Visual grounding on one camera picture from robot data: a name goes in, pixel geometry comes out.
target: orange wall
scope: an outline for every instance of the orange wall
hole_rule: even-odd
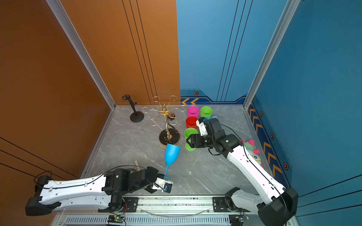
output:
[[[0,225],[48,225],[31,175],[78,178],[110,108],[45,0],[1,1],[0,26],[0,137],[33,154],[0,139]]]
[[[61,0],[116,104],[180,100],[176,0]]]

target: ventilation grille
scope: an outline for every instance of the ventilation grille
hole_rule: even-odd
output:
[[[86,217],[82,215],[68,215],[66,223],[106,223],[108,215],[101,217],[94,217],[92,215],[87,215]]]
[[[65,220],[66,225],[107,225],[108,215],[68,215]],[[228,215],[202,215],[184,218],[154,217],[148,215],[126,216],[127,226],[146,225],[230,225]]]

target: blue wall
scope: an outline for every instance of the blue wall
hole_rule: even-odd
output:
[[[212,101],[246,95],[286,2],[177,0],[181,90]]]
[[[301,1],[256,94],[299,195],[362,173],[361,9],[362,1]],[[362,176],[298,206],[360,189]],[[359,204],[362,192],[299,207],[297,216],[302,226],[360,225],[362,206],[312,214]]]

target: black line stripe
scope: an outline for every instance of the black line stripe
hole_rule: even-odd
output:
[[[29,175],[29,176],[36,177],[36,176],[31,175],[31,174],[29,174],[29,173],[27,173],[27,172],[24,172],[24,171],[18,170],[18,169],[16,169],[16,168],[13,168],[13,167],[11,167],[11,166],[5,165],[5,164],[3,164],[3,163],[1,163],[1,162],[0,162],[0,164],[3,165],[3,166],[7,166],[7,167],[9,167],[9,168],[11,168],[11,169],[13,169],[13,170],[17,170],[17,171],[19,171],[19,172],[25,173],[25,174],[27,174],[27,175]]]
[[[325,211],[321,211],[321,212],[317,212],[317,213],[325,213],[325,212],[330,212],[330,211],[335,211],[335,210],[340,210],[340,209],[348,209],[348,208],[357,207],[357,206],[362,206],[362,204],[358,204],[358,205],[354,205],[354,206],[342,207],[342,208],[338,208],[338,209],[325,210]],[[309,215],[313,215],[313,214],[317,214],[317,213],[304,214],[304,215],[300,215],[300,216],[296,216],[296,217],[309,216]]]
[[[314,192],[317,192],[317,191],[323,190],[323,189],[325,189],[325,188],[332,187],[332,186],[334,186],[334,185],[336,185],[336,184],[340,184],[340,183],[346,182],[346,181],[348,181],[348,180],[351,180],[351,179],[357,178],[357,177],[359,177],[359,176],[362,176],[362,174],[360,174],[360,175],[358,175],[358,176],[351,177],[351,178],[349,178],[349,179],[347,179],[347,180],[343,180],[343,181],[338,182],[338,183],[335,183],[335,184],[331,184],[331,185],[329,185],[329,186],[327,186],[327,187],[324,187],[324,188],[321,188],[321,189],[318,189],[318,190],[315,190],[315,191],[309,192],[309,193],[307,193],[307,194],[301,195],[301,196],[299,196],[299,198],[300,198],[300,197],[303,197],[303,196],[305,196],[305,195],[309,195],[309,194],[311,194],[311,193],[314,193]]]
[[[135,46],[135,50],[136,50],[136,54],[137,54],[137,59],[138,59],[139,67],[141,68],[141,73],[142,73],[142,77],[143,77],[143,81],[144,81],[144,86],[146,87],[146,91],[147,91],[148,100],[150,101],[150,104],[151,104],[150,95],[148,94],[148,89],[147,89],[147,85],[146,85],[146,80],[144,79],[144,75],[143,75],[143,71],[142,71],[142,67],[141,67],[141,62],[139,61],[139,57],[138,57],[138,53],[137,53],[137,49],[136,49],[135,40],[134,40],[134,38],[133,38],[133,34],[132,34],[132,30],[131,30],[131,25],[130,25],[130,22],[129,22],[129,20],[128,20],[128,16],[127,16],[127,12],[126,12],[126,7],[125,7],[125,3],[123,2],[123,0],[122,0],[122,4],[123,4],[123,8],[125,9],[125,14],[126,14],[128,26],[130,27],[130,32],[131,32],[131,36],[132,36],[132,40],[133,40],[133,45]]]
[[[354,193],[361,192],[361,191],[362,191],[362,190],[358,190],[358,191],[355,191],[355,192],[350,192],[350,193],[347,193],[347,194],[338,195],[338,196],[335,196],[335,197],[332,197],[332,198],[329,198],[329,199],[323,199],[323,200],[320,200],[320,201],[317,201],[317,202],[313,202],[313,203],[305,204],[305,205],[302,205],[302,206],[298,206],[298,208],[299,208],[299,207],[303,207],[303,206],[312,205],[312,204],[315,204],[315,203],[318,203],[318,202],[327,201],[327,200],[330,200],[330,199],[335,199],[335,198],[342,197],[342,196],[345,196],[345,195],[354,194]]]
[[[219,98],[219,92],[220,92],[220,87],[221,87],[221,81],[223,80],[223,73],[224,73],[224,69],[225,69],[225,63],[226,63],[226,58],[227,58],[227,52],[229,51],[230,40],[231,40],[231,34],[232,34],[232,29],[234,28],[234,23],[235,23],[235,18],[236,18],[236,12],[237,12],[237,6],[238,6],[238,5],[239,5],[239,0],[237,0],[236,10],[235,10],[235,16],[234,16],[234,21],[232,22],[232,27],[231,27],[231,32],[230,32],[230,38],[229,38],[229,44],[227,45],[227,50],[226,50],[226,55],[225,55],[225,61],[224,61],[224,67],[223,67],[223,72],[221,73],[220,84],[219,84],[219,90],[218,90],[218,96],[216,97],[216,101],[218,101],[218,98]]]
[[[46,171],[45,169],[40,168],[39,166],[36,166],[36,165],[34,165],[34,164],[31,164],[30,162],[27,162],[27,161],[25,161],[25,160],[23,160],[23,159],[21,159],[21,158],[19,158],[19,157],[16,157],[16,156],[14,156],[14,155],[12,155],[12,154],[10,154],[10,153],[7,153],[6,151],[3,151],[3,150],[1,150],[1,149],[0,149],[0,151],[2,151],[2,152],[6,153],[6,154],[8,154],[8,155],[10,155],[10,156],[12,156],[12,157],[14,157],[14,158],[17,158],[17,159],[19,159],[19,160],[21,160],[21,161],[23,161],[23,162],[26,162],[26,163],[28,163],[28,164],[30,164],[30,165],[32,165],[32,166],[35,166],[35,167],[37,167],[37,168],[39,168],[39,169],[41,169],[41,170]],[[63,177],[61,177],[61,176],[56,175],[56,174],[53,174],[53,175],[55,175],[55,176],[57,176],[57,177],[59,177],[59,178],[62,178],[63,180],[67,180],[67,179],[65,179],[65,178],[63,178]]]
[[[241,13],[241,17],[240,17],[239,27],[237,28],[237,33],[236,33],[236,38],[235,38],[235,42],[234,42],[234,47],[232,48],[232,53],[231,53],[231,58],[230,58],[230,62],[229,62],[229,67],[228,67],[228,69],[227,69],[226,78],[225,78],[225,83],[224,83],[224,88],[223,88],[223,92],[221,93],[221,99],[220,99],[220,101],[221,101],[222,98],[223,98],[224,89],[225,89],[225,84],[226,84],[226,81],[227,81],[227,76],[228,76],[228,73],[229,73],[232,56],[233,56],[233,54],[234,54],[234,49],[235,49],[235,44],[236,44],[236,40],[237,40],[237,35],[239,34],[240,24],[241,24],[241,20],[242,20],[242,18],[243,18],[243,14],[244,14],[244,9],[245,9],[245,4],[246,4],[246,2],[247,2],[247,1],[245,0],[243,12]]]
[[[46,161],[46,160],[44,160],[44,159],[42,159],[42,158],[40,158],[40,157],[38,157],[38,156],[34,155],[33,153],[28,152],[28,151],[27,151],[27,150],[25,150],[24,148],[21,148],[21,147],[19,147],[18,145],[14,144],[14,143],[11,143],[10,141],[8,141],[8,140],[6,140],[6,139],[4,139],[4,138],[2,138],[2,137],[0,137],[0,138],[1,138],[2,140],[4,140],[4,141],[8,142],[9,144],[12,144],[12,145],[14,145],[15,147],[20,148],[21,150],[23,150],[23,151],[25,151],[25,152],[27,152],[27,153],[29,153],[29,154],[31,154],[31,155],[33,155],[33,156],[35,156],[35,157],[37,157],[37,158],[41,159],[41,160],[43,160],[44,162],[47,162],[47,163],[49,163],[50,165],[55,166],[56,168],[58,168],[58,169],[60,169],[60,170],[63,170],[64,172],[66,172],[66,173],[68,173],[68,174],[70,174],[70,175],[72,175],[72,176],[75,176],[75,175],[73,175],[73,174],[71,174],[71,173],[69,173],[69,172],[65,171],[64,169],[62,169],[62,168],[60,168],[60,167],[57,167],[56,165],[51,164],[50,162],[48,162],[48,161]]]
[[[133,15],[133,20],[134,20],[134,22],[135,22],[135,26],[136,26],[136,31],[137,31],[137,36],[138,36],[139,46],[140,46],[140,48],[141,48],[141,52],[142,52],[142,56],[143,56],[144,66],[146,67],[146,73],[147,73],[148,83],[150,84],[150,89],[151,89],[152,97],[154,97],[154,95],[153,95],[153,91],[152,91],[152,85],[151,85],[151,81],[150,81],[150,76],[148,75],[148,70],[147,70],[146,60],[144,59],[144,54],[143,54],[142,45],[141,45],[141,39],[139,38],[139,33],[138,33],[138,29],[137,29],[137,24],[136,24],[135,15],[134,15],[134,13],[133,13],[131,0],[129,0],[129,1],[130,1],[130,5],[131,5],[131,11],[132,11],[132,15]]]
[[[142,27],[143,37],[144,37],[144,43],[146,44],[146,50],[147,50],[147,55],[148,55],[148,61],[149,61],[149,63],[150,63],[151,74],[152,74],[152,79],[153,79],[153,85],[155,86],[156,96],[158,96],[158,94],[157,94],[157,89],[156,89],[155,78],[153,77],[153,71],[152,71],[152,65],[151,65],[151,60],[150,60],[150,54],[148,53],[147,42],[146,42],[146,36],[144,35],[143,24],[142,24],[142,19],[141,19],[141,13],[139,12],[139,7],[138,7],[138,1],[137,1],[137,0],[136,0],[136,3],[137,3],[137,8],[138,8],[139,19],[140,19],[140,21],[141,21],[141,27]]]
[[[253,1],[254,1],[254,0],[252,0],[252,1],[251,1],[251,5],[250,5],[250,9],[249,9],[249,13],[248,13],[247,21],[245,22],[243,35],[241,36],[239,49],[237,50],[236,59],[235,59],[235,62],[234,62],[234,67],[232,68],[232,72],[231,72],[231,76],[230,76],[230,80],[229,80],[229,85],[227,86],[227,90],[226,90],[226,94],[225,94],[225,99],[224,99],[224,101],[226,100],[227,92],[229,91],[229,86],[230,86],[230,82],[231,82],[232,74],[234,73],[234,68],[235,68],[235,64],[236,64],[237,56],[239,55],[239,50],[240,50],[241,42],[243,41],[243,37],[244,37],[244,33],[245,33],[245,28],[247,27],[247,23],[248,23],[248,19],[249,19],[249,15],[250,15],[251,6],[253,5]]]

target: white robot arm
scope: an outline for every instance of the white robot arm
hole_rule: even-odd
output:
[[[217,119],[200,118],[196,124],[200,134],[192,134],[186,142],[192,148],[215,148],[253,184],[259,195],[233,188],[225,194],[225,202],[231,211],[245,208],[258,214],[266,226],[284,225],[296,214],[298,194],[293,188],[286,189],[271,177],[245,150],[243,142],[235,135],[226,135]]]
[[[30,198],[25,213],[40,216],[69,207],[94,207],[99,212],[125,211],[127,193],[145,189],[153,193],[160,189],[170,193],[172,182],[163,179],[158,170],[147,167],[137,172],[115,169],[99,176],[67,181],[52,180],[41,176],[35,186],[35,195]]]

